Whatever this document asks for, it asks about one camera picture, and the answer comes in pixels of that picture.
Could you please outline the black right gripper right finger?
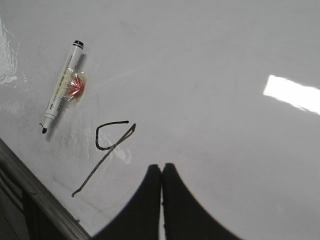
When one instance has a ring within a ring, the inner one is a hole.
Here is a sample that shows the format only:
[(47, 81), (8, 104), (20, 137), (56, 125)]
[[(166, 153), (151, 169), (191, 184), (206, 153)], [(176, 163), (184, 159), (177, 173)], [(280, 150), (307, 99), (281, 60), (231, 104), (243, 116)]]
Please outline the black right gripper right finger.
[(161, 174), (164, 229), (167, 240), (238, 240), (196, 200), (175, 165), (166, 163)]

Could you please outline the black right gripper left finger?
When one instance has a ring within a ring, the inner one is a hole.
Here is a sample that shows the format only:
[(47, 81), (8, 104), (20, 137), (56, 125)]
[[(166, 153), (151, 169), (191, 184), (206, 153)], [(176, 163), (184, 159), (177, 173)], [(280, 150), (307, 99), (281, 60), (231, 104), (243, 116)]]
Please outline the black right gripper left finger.
[(148, 166), (138, 189), (119, 214), (93, 240), (158, 240), (161, 170)]

